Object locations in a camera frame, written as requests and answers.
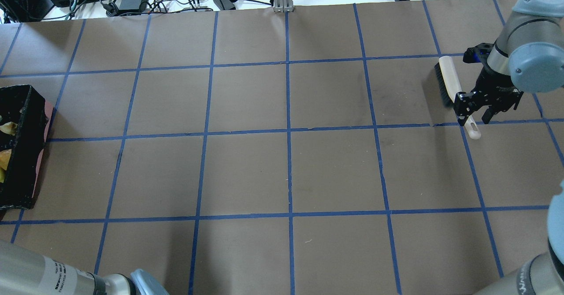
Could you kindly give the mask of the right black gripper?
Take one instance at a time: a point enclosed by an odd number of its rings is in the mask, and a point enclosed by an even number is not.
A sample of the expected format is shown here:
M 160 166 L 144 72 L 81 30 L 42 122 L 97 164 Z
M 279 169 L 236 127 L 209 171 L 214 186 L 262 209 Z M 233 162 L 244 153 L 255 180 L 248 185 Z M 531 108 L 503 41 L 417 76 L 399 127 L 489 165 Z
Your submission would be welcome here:
M 473 113 L 486 107 L 481 120 L 483 124 L 489 124 L 496 114 L 507 112 L 511 108 L 516 110 L 523 94 L 524 92 L 513 85 L 510 76 L 490 73 L 483 68 L 474 88 L 470 92 L 465 92 L 462 99 L 468 103 Z M 457 113 L 460 127 L 463 127 L 468 119 L 467 112 Z

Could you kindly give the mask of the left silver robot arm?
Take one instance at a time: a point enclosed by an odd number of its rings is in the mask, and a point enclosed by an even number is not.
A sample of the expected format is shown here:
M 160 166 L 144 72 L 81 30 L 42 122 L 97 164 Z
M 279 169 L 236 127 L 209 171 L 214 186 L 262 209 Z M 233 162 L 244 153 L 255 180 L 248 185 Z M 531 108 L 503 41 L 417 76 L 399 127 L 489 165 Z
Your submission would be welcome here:
M 2 295 L 167 295 L 148 272 L 99 276 L 4 240 L 0 243 Z

